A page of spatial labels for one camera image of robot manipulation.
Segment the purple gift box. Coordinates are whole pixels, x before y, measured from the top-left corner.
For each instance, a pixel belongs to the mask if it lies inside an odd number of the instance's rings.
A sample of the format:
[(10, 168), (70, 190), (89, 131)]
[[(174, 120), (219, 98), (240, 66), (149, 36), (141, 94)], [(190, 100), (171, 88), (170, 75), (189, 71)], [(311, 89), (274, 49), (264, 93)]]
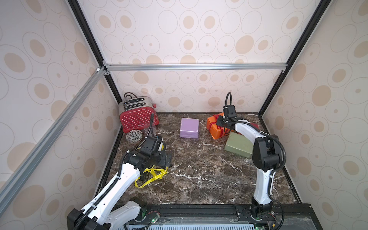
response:
[(180, 137), (198, 139), (199, 120), (193, 118), (182, 118), (180, 126)]

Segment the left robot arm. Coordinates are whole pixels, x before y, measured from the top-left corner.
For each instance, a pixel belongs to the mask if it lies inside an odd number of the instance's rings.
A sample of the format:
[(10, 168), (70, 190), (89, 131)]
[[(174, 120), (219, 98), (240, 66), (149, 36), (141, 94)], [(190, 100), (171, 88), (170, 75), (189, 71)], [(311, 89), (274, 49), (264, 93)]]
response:
[(126, 151), (117, 173), (108, 184), (81, 210), (73, 209), (67, 216), (69, 230), (115, 230), (129, 221), (139, 218), (148, 219), (145, 204), (139, 199), (128, 201), (123, 207), (114, 210), (114, 206), (144, 173), (152, 178), (161, 179), (172, 166), (172, 154), (166, 151), (162, 136), (152, 131), (154, 115), (150, 116), (149, 129), (143, 141), (134, 149)]

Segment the green gift box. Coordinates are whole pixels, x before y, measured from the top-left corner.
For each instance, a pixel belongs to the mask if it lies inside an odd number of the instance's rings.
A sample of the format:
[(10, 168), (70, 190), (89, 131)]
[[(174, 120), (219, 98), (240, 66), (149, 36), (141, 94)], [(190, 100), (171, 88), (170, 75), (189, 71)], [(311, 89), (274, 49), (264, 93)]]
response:
[(252, 158), (254, 144), (245, 136), (231, 132), (225, 144), (225, 151), (235, 153), (245, 158)]

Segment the orange gift box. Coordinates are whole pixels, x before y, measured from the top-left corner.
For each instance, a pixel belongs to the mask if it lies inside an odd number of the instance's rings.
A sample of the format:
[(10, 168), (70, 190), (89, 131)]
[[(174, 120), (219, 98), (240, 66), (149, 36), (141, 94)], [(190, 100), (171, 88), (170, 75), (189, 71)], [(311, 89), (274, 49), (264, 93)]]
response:
[(229, 133), (231, 132), (230, 129), (223, 128), (217, 125), (217, 119), (222, 116), (223, 116), (223, 113), (220, 113), (220, 114), (213, 115), (207, 119), (206, 127), (214, 140), (218, 140), (222, 137), (225, 137), (229, 135)]

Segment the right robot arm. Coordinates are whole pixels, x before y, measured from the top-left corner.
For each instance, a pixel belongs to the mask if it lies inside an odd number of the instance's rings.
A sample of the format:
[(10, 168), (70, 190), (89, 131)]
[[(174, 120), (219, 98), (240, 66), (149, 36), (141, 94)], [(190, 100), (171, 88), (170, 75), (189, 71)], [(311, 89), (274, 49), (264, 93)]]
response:
[(272, 211), (272, 185), (275, 173), (286, 163), (286, 151), (276, 135), (267, 134), (254, 127), (249, 121), (237, 115), (232, 104), (232, 93), (227, 93), (223, 115), (216, 124), (240, 133), (253, 143), (252, 161), (257, 168), (255, 192), (252, 197), (250, 215), (255, 220), (261, 220)]

